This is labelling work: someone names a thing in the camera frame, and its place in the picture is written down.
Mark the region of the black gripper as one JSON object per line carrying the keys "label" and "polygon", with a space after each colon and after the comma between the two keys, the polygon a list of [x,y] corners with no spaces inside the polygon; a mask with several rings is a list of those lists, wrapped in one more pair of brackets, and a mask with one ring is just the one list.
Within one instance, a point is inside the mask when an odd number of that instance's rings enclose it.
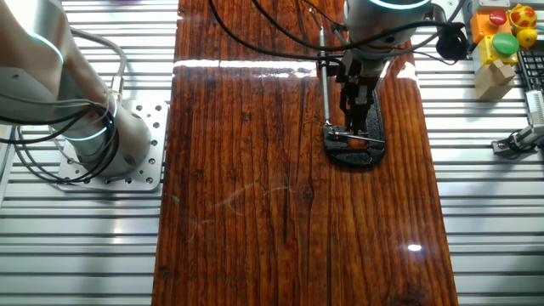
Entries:
{"label": "black gripper", "polygon": [[[354,51],[344,51],[341,57],[344,69],[338,72],[336,81],[344,83],[341,90],[340,108],[344,114],[344,126],[347,132],[356,133],[357,128],[366,131],[366,118],[373,104],[373,90],[385,67],[384,59],[362,59]],[[357,89],[350,83],[357,83]],[[357,125],[354,106],[357,98]]]}

